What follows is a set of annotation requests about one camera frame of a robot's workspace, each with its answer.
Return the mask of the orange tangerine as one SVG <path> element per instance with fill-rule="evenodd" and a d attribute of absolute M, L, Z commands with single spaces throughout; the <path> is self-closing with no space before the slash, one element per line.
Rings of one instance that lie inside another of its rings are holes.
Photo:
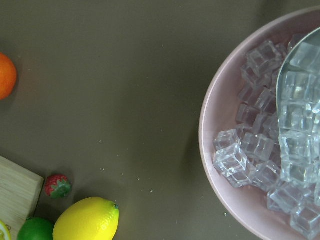
<path fill-rule="evenodd" d="M 16 85 L 17 81 L 17 69 L 12 60 L 0 53 L 0 99 L 7 98 Z"/>

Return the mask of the clear ice cube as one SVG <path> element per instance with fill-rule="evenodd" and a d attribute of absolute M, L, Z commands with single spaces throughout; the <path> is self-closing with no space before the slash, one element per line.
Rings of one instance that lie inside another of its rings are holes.
<path fill-rule="evenodd" d="M 233 188 L 253 183 L 256 168 L 237 143 L 218 150 L 213 158 L 213 166 Z"/>

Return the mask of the yellow lemon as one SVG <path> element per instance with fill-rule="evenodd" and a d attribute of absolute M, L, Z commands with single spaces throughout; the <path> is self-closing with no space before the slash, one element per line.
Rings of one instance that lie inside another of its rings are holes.
<path fill-rule="evenodd" d="M 120 210 L 101 197 L 88 197 L 70 206 L 58 218 L 54 240 L 112 240 L 117 232 Z"/>

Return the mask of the red strawberry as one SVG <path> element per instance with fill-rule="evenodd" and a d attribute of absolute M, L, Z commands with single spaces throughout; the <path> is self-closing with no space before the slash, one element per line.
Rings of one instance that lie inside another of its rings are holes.
<path fill-rule="evenodd" d="M 49 176 L 44 185 L 45 194 L 52 199 L 66 197 L 72 189 L 72 185 L 63 174 L 54 174 Z"/>

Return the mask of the pink bowl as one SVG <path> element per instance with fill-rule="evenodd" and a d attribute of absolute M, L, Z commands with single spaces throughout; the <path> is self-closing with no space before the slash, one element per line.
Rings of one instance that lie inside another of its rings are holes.
<path fill-rule="evenodd" d="M 310 33 L 320 26 L 320 7 L 313 6 L 282 16 L 248 36 L 226 58 L 205 95 L 199 120 L 199 148 L 202 164 L 215 194 L 228 212 L 248 231 L 262 240 L 302 240 L 289 225 L 289 217 L 266 207 L 265 194 L 251 186 L 233 188 L 213 165 L 213 140 L 219 132 L 236 126 L 240 105 L 237 94 L 243 81 L 240 67 L 246 53 L 264 42 L 287 43 L 293 34 Z"/>

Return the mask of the metal ice scoop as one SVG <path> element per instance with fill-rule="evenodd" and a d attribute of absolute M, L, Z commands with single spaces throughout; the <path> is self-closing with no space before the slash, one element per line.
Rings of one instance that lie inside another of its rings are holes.
<path fill-rule="evenodd" d="M 306 35 L 284 60 L 277 79 L 281 129 L 315 132 L 320 124 L 320 30 Z"/>

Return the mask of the wooden cutting board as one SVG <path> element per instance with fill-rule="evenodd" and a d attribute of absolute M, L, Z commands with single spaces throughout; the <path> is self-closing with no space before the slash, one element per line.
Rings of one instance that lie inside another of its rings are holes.
<path fill-rule="evenodd" d="M 15 240 L 25 221 L 34 215 L 44 178 L 0 158 L 0 220 L 10 227 Z"/>

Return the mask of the green lime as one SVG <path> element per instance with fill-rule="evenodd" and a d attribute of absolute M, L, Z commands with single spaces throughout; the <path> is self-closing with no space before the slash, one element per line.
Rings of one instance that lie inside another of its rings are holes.
<path fill-rule="evenodd" d="M 53 240 L 54 225 L 43 218 L 28 219 L 18 232 L 17 240 Z"/>

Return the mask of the lemon slice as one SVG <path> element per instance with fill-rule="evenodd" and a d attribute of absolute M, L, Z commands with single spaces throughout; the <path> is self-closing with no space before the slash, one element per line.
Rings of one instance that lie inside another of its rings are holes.
<path fill-rule="evenodd" d="M 7 225 L 0 221 L 0 240 L 11 240 L 12 236 Z"/>

